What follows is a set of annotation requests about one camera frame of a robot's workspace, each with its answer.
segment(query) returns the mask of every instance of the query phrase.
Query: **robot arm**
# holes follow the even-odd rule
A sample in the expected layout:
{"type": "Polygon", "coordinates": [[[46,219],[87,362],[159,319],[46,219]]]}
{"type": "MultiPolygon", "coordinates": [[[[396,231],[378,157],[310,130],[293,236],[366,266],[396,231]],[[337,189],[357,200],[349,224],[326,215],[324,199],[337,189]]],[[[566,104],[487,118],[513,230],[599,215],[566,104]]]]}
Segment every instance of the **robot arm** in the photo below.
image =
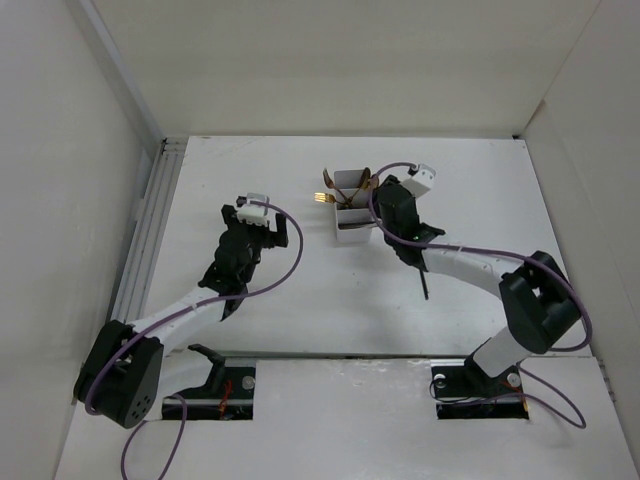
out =
{"type": "Polygon", "coordinates": [[[223,321],[237,310],[242,298],[215,301],[216,294],[245,294],[263,248],[288,245],[284,216],[276,214],[277,230],[270,231],[266,208],[252,204],[252,200],[268,203],[265,196],[249,194],[238,198],[237,209],[230,205],[222,208],[227,231],[220,237],[214,262],[196,288],[161,312],[128,324],[112,320],[100,330],[74,387],[78,400],[85,402],[98,374],[125,343],[160,320],[166,323],[140,338],[108,370],[97,386],[92,407],[131,428],[149,413],[159,394],[158,398],[163,398],[220,380],[224,370],[220,355],[201,345],[191,345],[184,352],[173,351],[202,328],[223,321]]]}
{"type": "MultiPolygon", "coordinates": [[[[415,200],[431,189],[435,172],[419,165],[409,174],[411,180],[402,183],[389,176],[375,191],[376,213],[383,226],[405,240],[430,243],[437,238],[438,244],[458,245],[443,230],[421,223],[416,210],[415,200]],[[422,182],[426,183],[424,188],[416,187],[422,182]]],[[[514,372],[514,364],[531,354],[549,351],[580,319],[578,308],[560,285],[521,261],[462,250],[408,247],[388,236],[385,242],[404,263],[424,272],[457,278],[503,303],[507,326],[471,353],[458,371],[449,372],[458,383],[456,393],[464,392],[459,396],[494,395],[506,376],[514,372]]],[[[549,254],[536,252],[531,258],[562,276],[549,254]]]]}

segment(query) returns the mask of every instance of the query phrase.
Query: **white table surface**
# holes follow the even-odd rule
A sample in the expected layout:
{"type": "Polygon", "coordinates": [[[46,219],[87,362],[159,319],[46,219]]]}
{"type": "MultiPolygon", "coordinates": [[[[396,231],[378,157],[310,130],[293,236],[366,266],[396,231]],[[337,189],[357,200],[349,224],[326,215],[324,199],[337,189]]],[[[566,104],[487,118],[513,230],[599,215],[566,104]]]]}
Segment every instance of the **white table surface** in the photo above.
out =
{"type": "MultiPolygon", "coordinates": [[[[525,365],[576,402],[586,430],[534,402],[529,421],[437,420],[427,360],[267,360],[257,366],[254,420],[189,422],[165,480],[637,480],[596,360],[525,365]]],[[[131,480],[158,477],[177,423],[141,430],[127,458],[131,480]]],[[[129,433],[77,408],[57,480],[119,479],[129,433]]]]}
{"type": "MultiPolygon", "coordinates": [[[[531,254],[560,253],[524,142],[480,139],[192,137],[171,205],[146,314],[176,301],[202,277],[225,230],[220,209],[238,195],[264,193],[290,212],[305,234],[294,276],[247,300],[196,339],[221,351],[308,354],[466,355],[505,325],[501,302],[459,281],[418,272],[384,244],[379,231],[357,246],[335,240],[322,169],[377,170],[424,162],[436,185],[418,201],[422,221],[472,246],[531,254]]],[[[395,172],[403,177],[406,172],[395,172]]],[[[298,247],[265,250],[249,288],[279,278],[298,247]]],[[[584,338],[576,325],[558,345],[584,338]]],[[[588,349],[582,354],[589,355],[588,349]]]]}

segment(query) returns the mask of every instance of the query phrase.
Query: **white enclosure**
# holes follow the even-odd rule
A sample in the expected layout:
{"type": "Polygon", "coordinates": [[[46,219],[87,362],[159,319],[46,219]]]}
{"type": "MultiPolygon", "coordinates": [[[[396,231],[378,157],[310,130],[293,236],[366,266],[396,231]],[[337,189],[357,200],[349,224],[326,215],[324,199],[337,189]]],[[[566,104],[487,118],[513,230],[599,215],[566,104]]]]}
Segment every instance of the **white enclosure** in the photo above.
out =
{"type": "Polygon", "coordinates": [[[522,132],[597,0],[96,0],[167,135],[522,132]]]}
{"type": "MultiPolygon", "coordinates": [[[[393,156],[428,161],[437,172],[435,188],[419,203],[423,220],[468,244],[518,252],[541,248],[560,259],[521,140],[191,137],[153,275],[142,288],[134,287],[131,297],[148,292],[146,313],[151,314],[193,287],[225,230],[213,206],[243,193],[237,191],[241,181],[248,191],[268,193],[271,202],[297,219],[305,253],[290,281],[245,300],[222,324],[210,318],[210,325],[187,343],[197,339],[218,352],[272,357],[465,356],[504,326],[500,302],[434,274],[427,276],[431,295],[425,301],[415,271],[398,261],[379,232],[365,244],[337,244],[331,209],[312,201],[313,192],[322,189],[324,166],[333,170],[367,164],[375,170],[393,156]]],[[[150,238],[141,250],[153,251],[155,244],[150,238]]],[[[263,251],[250,290],[264,288],[284,273],[297,246],[291,233],[289,248],[263,251]]],[[[134,268],[128,277],[139,278],[134,268]]],[[[119,318],[134,319],[140,313],[125,308],[127,302],[123,296],[124,316],[119,318]]],[[[577,324],[561,345],[575,345],[583,337],[577,324]]],[[[599,365],[588,349],[527,361],[544,378],[568,389],[586,413],[586,431],[568,430],[535,403],[529,407],[530,422],[437,421],[429,393],[434,362],[438,360],[260,362],[254,419],[192,422],[189,445],[196,447],[181,451],[182,460],[168,478],[198,476],[217,465],[232,479],[257,472],[291,480],[384,478],[389,469],[406,480],[428,472],[475,479],[520,471],[523,462],[540,465],[525,468],[523,478],[637,478],[599,365]],[[505,437],[523,440],[505,443],[505,437]],[[481,440],[481,449],[471,448],[481,440]],[[212,444],[217,445],[214,452],[203,454],[212,444]],[[240,445],[245,453],[238,452],[240,445]],[[453,462],[456,456],[465,461],[453,462]],[[242,462],[245,457],[251,460],[242,462]],[[326,466],[318,469],[319,462],[326,466]]],[[[542,393],[560,406],[558,397],[540,387],[525,379],[528,393],[542,393]]],[[[170,428],[167,422],[152,422],[149,433],[136,439],[127,468],[142,478],[157,471],[160,452],[172,441],[165,435],[170,428]]],[[[107,420],[76,409],[57,478],[90,475],[96,458],[101,463],[94,475],[114,477],[114,459],[126,435],[107,420]]]]}

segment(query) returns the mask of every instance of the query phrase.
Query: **purple wire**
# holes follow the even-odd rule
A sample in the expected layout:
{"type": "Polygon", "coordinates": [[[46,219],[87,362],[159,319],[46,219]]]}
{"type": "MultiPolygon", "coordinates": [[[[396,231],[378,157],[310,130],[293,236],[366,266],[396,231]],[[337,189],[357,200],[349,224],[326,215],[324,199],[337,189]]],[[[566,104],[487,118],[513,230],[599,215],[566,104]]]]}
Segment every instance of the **purple wire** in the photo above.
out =
{"type": "MultiPolygon", "coordinates": [[[[162,469],[162,472],[158,477],[158,480],[162,480],[164,476],[167,474],[167,472],[169,471],[171,462],[173,462],[173,457],[178,451],[178,445],[180,445],[180,440],[182,439],[182,434],[184,433],[184,427],[187,424],[187,402],[184,401],[184,398],[182,398],[182,395],[180,394],[174,393],[171,396],[173,398],[178,399],[180,401],[180,404],[182,405],[182,419],[180,420],[180,430],[178,431],[178,436],[176,437],[176,441],[173,444],[173,448],[171,449],[171,453],[169,454],[167,463],[165,463],[164,468],[162,469]]],[[[133,432],[131,432],[131,435],[129,435],[129,438],[127,439],[127,443],[124,444],[124,448],[122,449],[122,455],[120,456],[120,474],[122,475],[122,480],[129,480],[129,477],[127,477],[127,471],[124,465],[125,460],[127,458],[127,450],[129,450],[129,445],[131,445],[131,441],[133,440],[133,437],[136,436],[136,433],[138,433],[140,429],[146,424],[147,424],[146,420],[143,420],[142,422],[140,422],[140,424],[133,430],[133,432]]]]}
{"type": "Polygon", "coordinates": [[[547,382],[546,380],[543,380],[542,378],[538,377],[537,375],[534,375],[530,371],[525,370],[524,368],[522,368],[520,366],[519,363],[518,363],[518,368],[520,369],[520,371],[522,373],[524,373],[525,375],[528,375],[529,377],[533,378],[534,380],[540,382],[545,387],[547,387],[549,390],[555,392],[565,402],[567,402],[567,404],[571,407],[571,409],[576,413],[576,415],[580,419],[580,423],[578,423],[575,420],[572,420],[571,418],[567,417],[560,410],[558,410],[557,408],[551,406],[551,404],[549,404],[545,400],[542,400],[540,397],[538,397],[536,395],[531,395],[530,393],[524,393],[524,392],[504,393],[502,395],[497,395],[495,397],[482,398],[480,400],[472,400],[470,402],[465,402],[465,401],[452,402],[452,403],[450,403],[450,405],[452,405],[454,407],[473,407],[473,406],[476,406],[476,405],[486,405],[488,403],[492,403],[492,402],[494,402],[496,400],[500,400],[502,398],[528,398],[530,400],[533,400],[534,402],[539,403],[540,405],[542,405],[547,410],[553,412],[558,417],[560,417],[565,422],[567,422],[569,425],[572,425],[572,426],[574,426],[576,428],[579,428],[581,430],[584,430],[585,428],[587,428],[587,421],[585,420],[584,415],[582,414],[582,412],[580,411],[578,406],[567,395],[565,395],[558,387],[550,384],[549,382],[547,382]]]}
{"type": "MultiPolygon", "coordinates": [[[[374,177],[378,178],[378,180],[379,180],[380,175],[383,172],[386,172],[387,170],[389,170],[391,168],[395,168],[395,167],[415,168],[416,165],[414,165],[413,163],[409,163],[409,162],[390,163],[389,165],[386,165],[386,166],[382,167],[380,170],[378,170],[376,172],[376,174],[374,175],[374,177]]],[[[369,211],[371,212],[371,216],[373,217],[373,221],[376,223],[376,225],[378,225],[380,230],[382,230],[384,235],[389,237],[389,238],[391,238],[392,240],[402,244],[402,245],[406,245],[408,247],[424,248],[424,249],[432,248],[432,249],[439,249],[439,250],[462,251],[462,252],[468,252],[468,253],[476,253],[476,254],[479,254],[479,255],[490,255],[490,256],[493,256],[493,257],[498,256],[498,257],[515,258],[517,260],[520,260],[522,262],[528,263],[529,265],[533,265],[534,267],[539,268],[540,270],[544,271],[553,280],[558,282],[562,286],[562,288],[565,289],[565,291],[567,292],[567,294],[569,295],[569,297],[571,298],[573,303],[576,304],[576,307],[578,307],[578,310],[580,311],[580,315],[582,316],[582,323],[584,325],[584,330],[585,330],[585,338],[578,345],[574,345],[572,347],[551,348],[549,350],[552,351],[552,352],[575,352],[577,350],[580,350],[580,349],[588,346],[591,343],[591,338],[593,337],[593,325],[592,325],[592,322],[591,322],[591,317],[589,316],[589,313],[587,312],[587,308],[585,307],[584,303],[582,303],[582,300],[580,300],[580,298],[578,297],[578,294],[571,287],[571,285],[569,285],[569,283],[564,278],[562,278],[556,272],[551,270],[545,264],[543,264],[543,263],[541,263],[538,260],[535,260],[533,258],[527,257],[525,255],[521,255],[521,254],[515,253],[515,252],[508,252],[508,251],[505,251],[505,250],[494,250],[494,249],[490,249],[490,248],[477,248],[477,247],[461,247],[461,246],[458,246],[458,245],[443,245],[443,244],[439,244],[439,243],[411,242],[411,241],[405,240],[403,238],[400,238],[400,237],[394,235],[389,230],[387,230],[384,227],[384,225],[382,225],[382,221],[377,217],[377,215],[375,213],[375,209],[373,208],[373,190],[371,190],[369,192],[368,205],[369,205],[369,211]]]]}
{"type": "MultiPolygon", "coordinates": [[[[293,274],[296,268],[298,268],[298,265],[300,264],[300,259],[302,258],[302,250],[304,246],[304,237],[302,235],[302,229],[300,228],[300,225],[298,225],[298,222],[296,222],[296,220],[290,214],[285,212],[280,207],[276,207],[275,205],[271,205],[270,203],[263,203],[263,202],[257,202],[257,201],[252,201],[251,203],[254,205],[259,205],[261,207],[269,208],[271,210],[275,210],[276,212],[284,215],[286,219],[291,222],[291,224],[294,226],[294,228],[298,232],[298,237],[300,239],[300,246],[298,247],[298,255],[296,256],[296,260],[293,262],[293,265],[291,266],[289,271],[286,274],[284,274],[283,277],[280,278],[280,280],[272,283],[268,287],[261,288],[260,290],[256,290],[255,292],[248,292],[248,293],[243,293],[239,295],[226,295],[221,297],[208,298],[206,300],[201,300],[200,302],[196,303],[197,307],[204,307],[205,305],[209,305],[214,302],[222,302],[227,300],[241,300],[244,298],[250,298],[250,297],[255,297],[257,295],[262,295],[263,293],[267,293],[273,290],[274,288],[280,286],[293,274]]],[[[87,397],[84,400],[85,411],[89,415],[100,415],[93,408],[93,397],[95,396],[98,386],[104,380],[104,377],[107,375],[107,372],[111,370],[111,368],[116,364],[119,358],[121,358],[125,353],[127,353],[136,343],[138,343],[148,333],[151,333],[152,331],[156,330],[162,325],[169,323],[172,320],[175,320],[176,318],[181,317],[182,315],[190,312],[191,310],[192,310],[192,307],[190,306],[185,307],[182,310],[178,310],[177,312],[172,313],[168,317],[158,320],[156,323],[151,324],[150,326],[142,330],[140,333],[136,334],[133,338],[131,338],[131,340],[125,343],[122,347],[120,347],[120,349],[107,361],[107,363],[104,364],[104,367],[102,367],[102,370],[100,370],[98,372],[98,375],[96,375],[96,378],[91,384],[91,387],[89,387],[89,391],[87,392],[87,397]]]]}

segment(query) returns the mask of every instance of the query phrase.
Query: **purple cable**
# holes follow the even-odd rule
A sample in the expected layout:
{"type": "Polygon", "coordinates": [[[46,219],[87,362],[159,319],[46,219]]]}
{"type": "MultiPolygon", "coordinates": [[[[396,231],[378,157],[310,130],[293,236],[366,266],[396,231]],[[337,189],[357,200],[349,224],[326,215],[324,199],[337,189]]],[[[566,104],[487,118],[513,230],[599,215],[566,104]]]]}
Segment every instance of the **purple cable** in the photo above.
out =
{"type": "MultiPolygon", "coordinates": [[[[298,237],[300,238],[300,246],[298,247],[298,255],[296,256],[296,260],[293,262],[293,265],[291,266],[289,271],[286,274],[284,274],[284,276],[280,280],[272,283],[268,287],[262,288],[260,290],[256,290],[255,292],[248,292],[248,293],[243,293],[239,295],[226,295],[221,297],[208,298],[206,300],[201,300],[200,302],[196,303],[197,307],[204,307],[205,305],[209,305],[214,302],[222,302],[227,300],[240,300],[244,298],[255,297],[263,293],[267,293],[273,290],[274,288],[280,286],[283,282],[285,282],[293,274],[295,269],[298,268],[298,265],[300,264],[300,259],[302,258],[302,250],[304,246],[304,237],[302,235],[302,229],[300,228],[300,225],[298,225],[298,222],[296,222],[296,220],[291,215],[289,215],[287,212],[282,210],[280,207],[276,207],[275,205],[271,205],[270,203],[263,203],[263,202],[257,202],[257,201],[252,201],[251,203],[253,205],[259,205],[261,207],[266,207],[271,210],[275,210],[276,212],[284,215],[286,219],[291,222],[291,224],[294,226],[294,228],[298,232],[298,237]]],[[[133,338],[131,338],[131,340],[125,343],[122,347],[120,347],[120,349],[109,359],[109,361],[105,363],[104,367],[102,367],[102,370],[98,372],[98,375],[96,375],[96,378],[91,384],[91,387],[89,387],[89,391],[87,392],[87,397],[84,400],[85,411],[89,415],[100,415],[93,408],[93,397],[96,393],[98,386],[104,380],[104,377],[106,376],[107,372],[111,370],[111,368],[116,364],[119,358],[121,358],[125,353],[127,353],[136,343],[138,343],[148,333],[151,333],[152,331],[161,327],[162,325],[169,323],[172,320],[175,320],[176,318],[181,317],[182,315],[190,312],[191,310],[192,310],[192,307],[185,307],[182,310],[178,310],[177,312],[172,313],[168,317],[158,320],[156,323],[151,324],[150,326],[142,330],[140,333],[136,334],[133,338]]]]}
{"type": "MultiPolygon", "coordinates": [[[[389,165],[382,167],[380,170],[378,170],[374,175],[374,177],[379,180],[380,175],[383,172],[386,172],[387,170],[394,167],[415,168],[416,165],[409,162],[391,163],[389,165]]],[[[582,303],[582,300],[580,300],[580,298],[578,297],[578,294],[575,292],[575,290],[573,290],[571,285],[569,285],[569,283],[564,278],[562,278],[556,272],[551,270],[545,264],[533,258],[527,257],[525,255],[521,255],[519,253],[514,253],[514,252],[508,252],[505,250],[494,250],[489,248],[477,248],[477,247],[460,247],[458,245],[442,245],[438,243],[410,242],[408,240],[404,240],[403,238],[400,238],[394,235],[389,230],[387,230],[384,227],[384,225],[382,225],[382,221],[378,218],[378,216],[375,213],[375,209],[373,208],[373,190],[369,192],[368,205],[369,205],[369,211],[371,212],[371,216],[373,217],[373,221],[376,223],[376,225],[378,225],[380,230],[382,230],[384,235],[402,245],[406,245],[408,247],[424,248],[424,249],[433,248],[433,249],[440,249],[440,250],[455,250],[455,251],[462,251],[462,252],[468,252],[468,253],[476,253],[479,255],[489,255],[493,257],[498,256],[498,257],[515,258],[516,260],[520,260],[522,262],[528,263],[529,265],[533,265],[536,268],[539,268],[540,270],[545,272],[547,275],[549,275],[553,280],[558,282],[562,286],[562,288],[564,288],[565,291],[569,294],[569,297],[571,298],[573,303],[576,304],[576,307],[578,307],[578,310],[580,311],[580,315],[582,316],[582,323],[584,325],[584,330],[585,330],[585,338],[578,345],[574,345],[572,347],[551,348],[549,350],[552,352],[575,352],[577,350],[580,350],[586,347],[587,345],[589,345],[589,343],[591,343],[591,337],[593,336],[593,325],[591,323],[591,317],[589,317],[589,313],[587,312],[587,308],[585,307],[584,303],[582,303]]]]}
{"type": "Polygon", "coordinates": [[[576,422],[575,420],[570,419],[564,413],[562,413],[557,408],[551,406],[551,404],[549,404],[545,400],[542,400],[540,397],[538,397],[536,395],[531,395],[530,393],[523,393],[523,392],[504,393],[502,395],[497,395],[495,397],[482,398],[480,400],[472,400],[470,402],[456,401],[456,402],[451,402],[449,404],[454,406],[454,407],[473,407],[475,405],[486,405],[487,403],[492,403],[492,402],[494,402],[496,400],[500,400],[501,398],[528,398],[530,400],[533,400],[534,402],[539,403],[540,405],[542,405],[547,410],[553,412],[558,417],[560,417],[565,422],[567,422],[569,425],[572,425],[572,426],[574,426],[576,428],[579,428],[581,430],[584,430],[585,428],[587,428],[587,421],[585,420],[584,415],[582,415],[582,412],[580,411],[580,409],[558,387],[550,384],[549,382],[547,382],[546,380],[543,380],[542,378],[538,377],[537,375],[534,375],[530,371],[525,370],[524,368],[522,368],[520,366],[520,363],[518,363],[518,368],[520,369],[520,371],[522,373],[524,373],[525,375],[528,375],[529,377],[533,378],[534,380],[540,382],[545,387],[547,387],[549,390],[555,392],[565,402],[567,402],[567,404],[571,407],[571,409],[576,413],[576,415],[580,419],[580,423],[576,422]]]}
{"type": "MultiPolygon", "coordinates": [[[[180,420],[180,430],[178,431],[178,436],[176,437],[176,441],[173,444],[173,447],[171,448],[171,453],[169,454],[167,463],[165,463],[164,468],[162,469],[162,472],[158,477],[158,480],[162,480],[164,476],[167,474],[167,472],[169,471],[171,462],[173,462],[173,457],[175,456],[176,451],[178,450],[178,445],[180,445],[180,440],[182,439],[182,434],[184,433],[184,427],[187,424],[187,402],[185,402],[184,398],[182,398],[182,396],[177,393],[174,393],[171,396],[173,398],[178,399],[180,401],[180,404],[182,405],[182,419],[180,420]]],[[[127,443],[124,444],[124,448],[122,449],[122,455],[120,456],[120,474],[122,475],[122,480],[129,480],[129,477],[127,477],[127,471],[124,465],[125,460],[127,459],[127,450],[129,450],[129,445],[131,445],[131,441],[133,440],[133,437],[136,436],[136,433],[138,433],[140,429],[144,425],[146,425],[146,423],[147,423],[146,420],[143,420],[142,422],[140,422],[140,424],[133,430],[133,432],[131,432],[131,435],[129,435],[129,438],[127,439],[127,443]]]]}

